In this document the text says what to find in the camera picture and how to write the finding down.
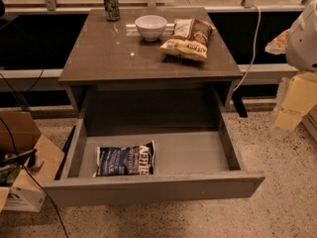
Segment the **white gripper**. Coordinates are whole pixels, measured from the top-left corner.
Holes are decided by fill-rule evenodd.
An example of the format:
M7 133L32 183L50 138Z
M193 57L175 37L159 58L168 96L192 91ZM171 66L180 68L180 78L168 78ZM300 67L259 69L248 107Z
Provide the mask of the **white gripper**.
M285 30L269 42L264 51L285 55L288 64L299 70L317 71L317 0ZM317 104L317 74L303 72L284 77L277 89L275 107L271 112L269 131L274 137L291 134Z

